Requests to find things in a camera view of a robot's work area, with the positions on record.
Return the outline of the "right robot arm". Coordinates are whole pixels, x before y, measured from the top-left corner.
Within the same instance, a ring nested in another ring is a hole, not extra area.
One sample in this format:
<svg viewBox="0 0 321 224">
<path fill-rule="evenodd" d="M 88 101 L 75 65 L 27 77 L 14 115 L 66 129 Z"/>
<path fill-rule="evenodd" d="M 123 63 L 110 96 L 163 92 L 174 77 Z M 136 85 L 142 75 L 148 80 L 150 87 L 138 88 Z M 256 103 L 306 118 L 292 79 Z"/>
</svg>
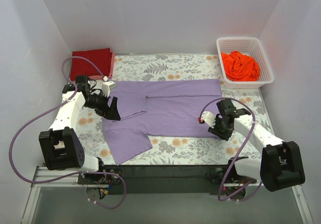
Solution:
<svg viewBox="0 0 321 224">
<path fill-rule="evenodd" d="M 305 183 L 305 173 L 299 145 L 276 137 L 256 122 L 254 112 L 246 105 L 234 106 L 232 98 L 215 101 L 218 113 L 202 110 L 199 123 L 209 126 L 209 133 L 221 140 L 229 140 L 233 132 L 245 137 L 244 144 L 250 143 L 260 153 L 260 160 L 241 157 L 238 154 L 227 164 L 222 182 L 241 181 L 244 177 L 260 181 L 264 187 L 277 191 Z"/>
</svg>

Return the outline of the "purple t shirt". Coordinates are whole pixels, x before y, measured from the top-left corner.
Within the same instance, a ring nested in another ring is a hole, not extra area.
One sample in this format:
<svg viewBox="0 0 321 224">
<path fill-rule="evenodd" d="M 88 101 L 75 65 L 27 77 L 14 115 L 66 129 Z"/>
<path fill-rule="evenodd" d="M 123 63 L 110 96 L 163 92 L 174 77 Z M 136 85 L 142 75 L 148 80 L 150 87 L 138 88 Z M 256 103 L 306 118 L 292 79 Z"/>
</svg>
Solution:
<svg viewBox="0 0 321 224">
<path fill-rule="evenodd" d="M 104 119 L 103 135 L 120 165 L 150 150 L 150 136 L 212 138 L 198 117 L 222 92 L 218 79 L 119 81 L 110 95 L 121 120 Z"/>
</svg>

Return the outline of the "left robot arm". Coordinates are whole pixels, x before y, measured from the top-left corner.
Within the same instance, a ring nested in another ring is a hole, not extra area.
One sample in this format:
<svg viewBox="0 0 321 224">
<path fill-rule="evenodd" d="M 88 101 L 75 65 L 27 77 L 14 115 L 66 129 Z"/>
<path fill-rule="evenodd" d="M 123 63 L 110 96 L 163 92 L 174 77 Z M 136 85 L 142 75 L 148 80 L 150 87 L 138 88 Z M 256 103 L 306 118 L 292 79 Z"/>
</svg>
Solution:
<svg viewBox="0 0 321 224">
<path fill-rule="evenodd" d="M 88 171 L 94 183 L 106 180 L 107 172 L 102 168 L 103 162 L 98 157 L 85 154 L 77 137 L 76 125 L 83 107 L 95 110 L 95 113 L 106 120 L 121 120 L 117 109 L 117 98 L 110 97 L 116 87 L 114 81 L 103 79 L 100 93 L 91 89 L 91 79 L 77 76 L 74 83 L 66 84 L 62 90 L 62 106 L 47 131 L 39 134 L 45 164 L 49 170 L 77 169 Z"/>
</svg>

